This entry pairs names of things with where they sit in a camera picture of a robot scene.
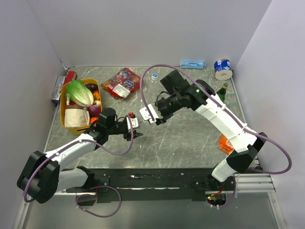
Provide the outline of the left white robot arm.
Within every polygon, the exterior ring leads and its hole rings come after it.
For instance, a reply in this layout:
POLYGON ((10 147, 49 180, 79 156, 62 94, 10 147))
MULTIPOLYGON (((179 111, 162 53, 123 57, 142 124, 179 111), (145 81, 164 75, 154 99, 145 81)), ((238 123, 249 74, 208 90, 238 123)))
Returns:
POLYGON ((128 113, 120 121, 114 109, 105 108, 75 140, 47 153, 33 152, 17 180, 17 186, 23 190, 24 201, 30 203, 35 200, 42 204, 64 189, 79 187, 84 192, 92 190, 93 172, 85 167, 66 171, 65 167, 87 153, 104 148, 111 135, 122 135, 132 143, 142 136, 136 131, 138 127, 139 121, 134 113, 128 113))

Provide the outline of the clear plastic bottle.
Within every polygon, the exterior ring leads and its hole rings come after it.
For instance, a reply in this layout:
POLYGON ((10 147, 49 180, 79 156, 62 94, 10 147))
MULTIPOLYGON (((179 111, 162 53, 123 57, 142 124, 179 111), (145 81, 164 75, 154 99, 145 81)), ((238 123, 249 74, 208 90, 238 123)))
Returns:
POLYGON ((157 87, 159 79, 153 81, 151 79, 151 76, 150 76, 150 78, 144 84, 144 89, 143 89, 144 92, 146 92, 146 91, 153 92, 156 89, 156 87, 157 87))

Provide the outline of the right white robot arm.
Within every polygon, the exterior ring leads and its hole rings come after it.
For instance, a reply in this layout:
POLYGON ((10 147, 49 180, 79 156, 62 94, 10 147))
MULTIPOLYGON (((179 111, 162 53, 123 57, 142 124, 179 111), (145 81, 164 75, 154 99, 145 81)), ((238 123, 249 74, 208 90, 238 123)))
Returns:
POLYGON ((208 178, 209 187, 219 190, 225 185, 228 177, 245 172, 265 144, 265 140, 247 133, 246 124, 239 126, 240 119, 225 111, 226 105, 205 81, 196 80, 189 84, 174 70, 160 82, 169 97, 155 102, 159 112, 157 125, 164 124, 176 111, 190 108, 212 123, 233 146, 232 153, 214 167, 208 178))

